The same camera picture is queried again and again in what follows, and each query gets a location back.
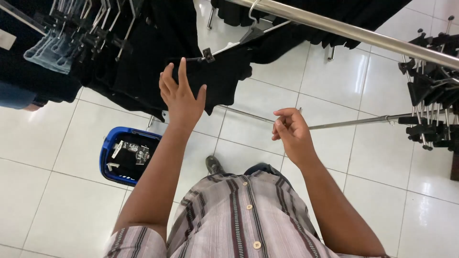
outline striped shirt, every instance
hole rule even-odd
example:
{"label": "striped shirt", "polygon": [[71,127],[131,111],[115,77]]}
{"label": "striped shirt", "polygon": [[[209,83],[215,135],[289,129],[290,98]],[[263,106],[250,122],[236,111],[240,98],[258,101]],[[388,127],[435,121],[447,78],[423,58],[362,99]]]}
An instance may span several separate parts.
{"label": "striped shirt", "polygon": [[279,176],[210,175],[181,201],[167,244],[150,228],[113,234],[107,258],[307,257],[357,258],[335,254],[314,230],[308,208]]}

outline blue basket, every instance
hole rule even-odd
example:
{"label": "blue basket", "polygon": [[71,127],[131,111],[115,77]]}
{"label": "blue basket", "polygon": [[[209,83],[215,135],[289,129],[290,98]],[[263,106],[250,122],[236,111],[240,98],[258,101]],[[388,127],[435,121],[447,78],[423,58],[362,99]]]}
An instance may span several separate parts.
{"label": "blue basket", "polygon": [[[102,145],[101,155],[99,157],[99,169],[102,173],[102,176],[105,177],[107,180],[117,182],[122,185],[135,186],[138,182],[137,180],[134,180],[133,178],[130,178],[128,176],[116,175],[113,171],[110,171],[106,165],[108,153],[113,148],[113,146],[116,144],[117,137],[120,134],[125,134],[125,133],[135,134],[137,136],[150,138],[150,139],[157,139],[157,140],[161,140],[162,136],[154,134],[154,133],[142,131],[142,130],[137,130],[134,128],[120,126],[120,127],[115,127],[112,130],[110,130],[107,137],[105,138],[104,144]],[[154,151],[155,150],[150,149],[151,156],[153,155]]]}

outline white tile floor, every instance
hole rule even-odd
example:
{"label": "white tile floor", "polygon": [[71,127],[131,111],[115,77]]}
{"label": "white tile floor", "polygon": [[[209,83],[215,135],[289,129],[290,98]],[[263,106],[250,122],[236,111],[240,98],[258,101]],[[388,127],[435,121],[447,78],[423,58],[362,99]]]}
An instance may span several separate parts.
{"label": "white tile floor", "polygon": [[[210,2],[196,0],[196,9],[202,49],[223,48],[247,30],[215,16],[207,31]],[[402,40],[415,37],[419,28],[436,35],[449,15],[459,17],[457,0],[413,0],[378,32]],[[452,26],[456,33],[458,21]],[[302,107],[309,125],[411,112],[406,77],[397,68],[400,55],[366,44],[338,47],[331,63],[328,54],[303,43],[276,62],[254,64],[232,107],[270,119],[279,108]],[[0,174],[7,181],[0,188],[0,258],[100,257],[132,190],[100,175],[102,141],[116,126],[146,129],[148,117],[89,89],[74,103],[49,103],[33,113],[0,109]],[[162,134],[166,127],[155,121],[149,130]],[[271,128],[220,108],[210,117],[203,114],[186,147],[174,200],[207,174],[204,159],[214,154],[230,173],[272,164],[310,206],[300,172],[284,157],[282,144],[271,141]],[[459,182],[449,180],[452,153],[424,151],[406,139],[403,126],[385,123],[316,130],[312,136],[320,159],[387,254],[459,258]]]}

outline gray sneaker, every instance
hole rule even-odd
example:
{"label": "gray sneaker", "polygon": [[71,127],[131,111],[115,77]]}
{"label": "gray sneaker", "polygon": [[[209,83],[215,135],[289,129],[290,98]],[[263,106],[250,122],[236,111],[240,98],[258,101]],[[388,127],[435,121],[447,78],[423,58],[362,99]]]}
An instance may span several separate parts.
{"label": "gray sneaker", "polygon": [[222,165],[220,164],[220,161],[212,155],[208,156],[206,158],[206,167],[207,170],[209,171],[210,174],[224,174],[226,173],[223,170]]}

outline button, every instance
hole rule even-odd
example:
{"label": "button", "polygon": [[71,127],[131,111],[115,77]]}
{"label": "button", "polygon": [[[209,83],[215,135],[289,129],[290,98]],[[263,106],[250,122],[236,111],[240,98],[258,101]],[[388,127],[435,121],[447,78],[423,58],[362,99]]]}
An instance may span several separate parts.
{"label": "button", "polygon": [[258,241],[255,241],[255,242],[253,243],[253,248],[255,248],[255,249],[257,249],[257,250],[260,249],[260,248],[261,248],[261,243],[258,242]]}

